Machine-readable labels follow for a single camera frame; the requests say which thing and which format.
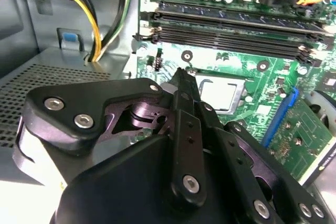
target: bolt head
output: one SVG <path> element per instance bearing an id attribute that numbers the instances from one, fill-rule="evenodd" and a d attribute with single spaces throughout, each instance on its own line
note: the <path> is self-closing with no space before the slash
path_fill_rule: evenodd
<path id="1" fill-rule="evenodd" d="M 58 98 L 48 98 L 45 100 L 44 105 L 49 110 L 58 111 L 64 108 L 64 103 Z"/>
<path id="2" fill-rule="evenodd" d="M 300 203 L 299 207 L 300 207 L 301 211 L 303 212 L 303 214 L 305 216 L 307 216 L 308 218 L 311 218 L 311 216 L 312 216 L 311 211 L 309 210 L 309 208 L 305 204 Z"/>
<path id="3" fill-rule="evenodd" d="M 155 85 L 150 85 L 149 87 L 150 87 L 151 90 L 153 90 L 153 91 L 158 91 L 158 90 L 159 90 L 159 88 L 158 88 L 157 86 L 155 86 Z"/>
<path id="4" fill-rule="evenodd" d="M 262 216 L 264 219 L 269 218 L 270 216 L 269 210 L 262 201 L 257 199 L 253 202 L 253 205 L 258 214 L 260 214 L 260 216 Z"/>
<path id="5" fill-rule="evenodd" d="M 210 106 L 209 104 L 207 104 L 207 103 L 204 104 L 204 107 L 205 107 L 207 110 L 209 110 L 209 111 L 212 110 L 211 106 Z"/>
<path id="6" fill-rule="evenodd" d="M 322 212 L 322 210 L 318 207 L 318 206 L 316 206 L 316 205 L 311 205 L 312 206 L 312 208 L 313 208 L 313 210 L 314 210 L 314 212 L 315 212 L 315 214 L 318 216 L 318 217 L 320 217 L 320 218 L 324 218 L 324 213 Z"/>
<path id="7" fill-rule="evenodd" d="M 93 127 L 93 119 L 89 115 L 80 114 L 75 117 L 75 124 L 82 129 Z"/>
<path id="8" fill-rule="evenodd" d="M 191 175 L 185 175 L 183 177 L 183 185 L 189 191 L 189 193 L 197 194 L 200 190 L 199 183 L 196 178 Z"/>
<path id="9" fill-rule="evenodd" d="M 238 124 L 234 124 L 233 127 L 235 128 L 236 131 L 239 131 L 239 132 L 242 131 L 242 128 Z"/>

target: black plastic part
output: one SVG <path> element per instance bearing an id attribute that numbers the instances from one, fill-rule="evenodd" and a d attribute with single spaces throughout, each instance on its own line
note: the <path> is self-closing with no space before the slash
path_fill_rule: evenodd
<path id="1" fill-rule="evenodd" d="M 201 207 L 206 199 L 201 123 L 194 115 L 194 100 L 199 99 L 200 95 L 194 87 L 195 77 L 185 70 L 179 68 L 172 80 L 176 81 L 175 86 L 179 89 L 174 92 L 172 115 L 163 125 L 163 131 L 168 132 L 172 140 L 172 169 L 167 198 L 174 208 L 189 211 Z M 185 175 L 198 181 L 200 189 L 197 193 L 185 188 Z"/>
<path id="2" fill-rule="evenodd" d="M 232 133 L 239 146 L 254 160 L 252 168 L 255 177 L 261 177 L 272 191 L 272 202 L 280 218 L 285 223 L 328 223 L 327 213 L 323 210 L 324 218 L 318 217 L 312 205 L 322 206 L 264 149 L 243 127 L 235 129 L 236 122 L 229 122 L 224 130 Z M 303 214 L 299 204 L 305 204 L 311 211 L 312 217 Z"/>
<path id="3" fill-rule="evenodd" d="M 104 132 L 104 112 L 109 104 L 126 108 L 136 102 L 156 103 L 161 96 L 160 86 L 145 78 L 41 87 L 28 93 L 23 120 L 38 138 L 78 155 L 90 151 Z M 48 98 L 59 98 L 65 107 L 60 111 L 47 109 L 44 102 Z M 91 116 L 93 127 L 76 126 L 74 118 L 79 114 Z"/>
<path id="4" fill-rule="evenodd" d="M 225 173 L 206 153 L 203 207 L 192 214 L 171 208 L 164 197 L 169 145 L 166 136 L 147 138 L 79 175 L 63 192 L 54 223 L 236 223 L 228 198 L 218 196 L 227 192 Z"/>
<path id="5" fill-rule="evenodd" d="M 203 141 L 221 160 L 220 166 L 227 176 L 226 186 L 229 188 L 226 196 L 233 205 L 238 223 L 284 223 L 263 195 L 234 135 L 224 131 L 215 110 L 210 111 L 205 106 L 204 102 L 196 105 L 198 117 L 201 118 Z M 268 218 L 264 219 L 256 211 L 256 200 L 267 207 L 270 213 Z"/>

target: screw hole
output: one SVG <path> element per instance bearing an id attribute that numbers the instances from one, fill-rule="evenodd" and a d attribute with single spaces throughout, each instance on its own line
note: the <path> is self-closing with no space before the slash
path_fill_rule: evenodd
<path id="1" fill-rule="evenodd" d="M 243 161 L 242 161 L 240 158 L 237 158 L 237 163 L 238 163 L 239 165 L 242 165 L 242 164 L 243 164 Z"/>
<path id="2" fill-rule="evenodd" d="M 156 119 L 156 122 L 157 122 L 158 124 L 163 124 L 163 123 L 166 122 L 166 120 L 167 120 L 167 117 L 164 116 L 164 115 L 162 115 L 162 116 L 159 116 L 159 117 Z"/>
<path id="3" fill-rule="evenodd" d="M 188 137 L 187 138 L 187 140 L 188 140 L 188 142 L 190 143 L 190 144 L 193 144 L 195 141 L 192 139 L 192 137 L 190 136 L 190 137 Z"/>

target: black dimm slot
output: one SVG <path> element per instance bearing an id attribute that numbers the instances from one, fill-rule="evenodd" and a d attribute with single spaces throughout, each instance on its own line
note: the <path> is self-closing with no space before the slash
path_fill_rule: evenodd
<path id="1" fill-rule="evenodd" d="M 256 23 L 249 22 L 239 22 L 238 20 L 225 20 L 214 17 L 206 16 L 197 16 L 197 15 L 185 15 L 180 13 L 157 13 L 154 15 L 154 21 L 166 21 L 166 22 L 180 22 L 188 23 L 194 25 L 204 25 L 204 26 L 213 26 L 213 27 L 222 27 L 230 29 L 241 29 L 256 31 L 259 33 L 269 33 L 269 34 L 278 34 L 285 36 L 296 36 L 299 38 L 304 38 L 306 35 L 310 34 L 328 34 L 325 31 L 316 31 L 316 30 L 307 30 L 307 29 L 296 29 L 288 28 L 283 26 L 270 26 L 270 25 L 261 25 Z"/>
<path id="2" fill-rule="evenodd" d="M 208 31 L 192 30 L 176 27 L 161 27 L 159 41 L 180 45 L 200 46 L 218 50 L 241 52 L 245 54 L 263 55 L 295 60 L 303 55 L 299 42 L 284 41 L 276 44 L 274 39 L 252 39 L 245 36 L 219 34 Z"/>
<path id="3" fill-rule="evenodd" d="M 297 50 L 299 46 L 303 45 L 300 42 L 293 42 L 293 41 L 285 41 L 282 40 L 281 44 L 279 43 L 279 40 L 271 40 L 271 39 L 263 39 L 260 37 L 253 37 L 248 38 L 245 36 L 240 35 L 226 35 L 221 33 L 214 33 L 214 32 L 208 32 L 208 31 L 200 31 L 200 30 L 181 30 L 179 28 L 174 27 L 165 27 L 162 26 L 162 29 L 165 34 L 167 33 L 176 33 L 179 37 L 186 37 L 190 39 L 210 39 L 213 41 L 221 41 L 221 42 L 229 42 L 232 44 L 237 45 L 247 45 L 247 46 L 257 46 L 261 48 L 269 48 L 270 45 L 274 49 L 279 49 L 283 51 L 293 51 Z"/>
<path id="4" fill-rule="evenodd" d="M 237 46 L 232 45 L 230 43 L 222 44 L 222 43 L 214 43 L 213 41 L 204 41 L 204 40 L 189 40 L 189 39 L 179 39 L 178 36 L 162 36 L 160 37 L 161 42 L 168 42 L 173 44 L 180 44 L 180 45 L 188 45 L 188 46 L 199 46 L 199 47 L 206 47 L 212 48 L 217 50 L 226 50 L 232 52 L 240 52 L 244 54 L 250 55 L 262 55 L 267 57 L 275 57 L 275 58 L 283 58 L 283 59 L 290 59 L 295 60 L 295 57 L 300 53 L 298 52 L 285 52 L 281 53 L 275 49 L 264 49 L 264 48 L 257 48 L 253 46 Z"/>

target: mounting hole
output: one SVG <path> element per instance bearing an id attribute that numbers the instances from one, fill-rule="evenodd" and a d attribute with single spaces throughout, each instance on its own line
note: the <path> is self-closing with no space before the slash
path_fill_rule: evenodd
<path id="1" fill-rule="evenodd" d="M 257 64 L 257 70 L 259 72 L 265 72 L 269 68 L 269 61 L 262 60 Z"/>
<path id="2" fill-rule="evenodd" d="M 163 124 L 167 121 L 167 117 L 165 115 L 162 115 L 162 116 L 159 116 L 157 119 L 156 119 L 156 122 L 158 124 Z"/>
<path id="3" fill-rule="evenodd" d="M 193 52 L 186 50 L 181 54 L 181 59 L 185 62 L 190 62 L 193 59 Z"/>
<path id="4" fill-rule="evenodd" d="M 188 140 L 188 142 L 189 142 L 190 144 L 195 143 L 195 140 L 193 140 L 191 136 L 189 136 L 189 137 L 187 138 L 187 140 Z"/>
<path id="5" fill-rule="evenodd" d="M 243 161 L 242 161 L 240 158 L 237 158 L 237 163 L 238 163 L 239 165 L 242 165 L 242 164 L 243 164 Z"/>

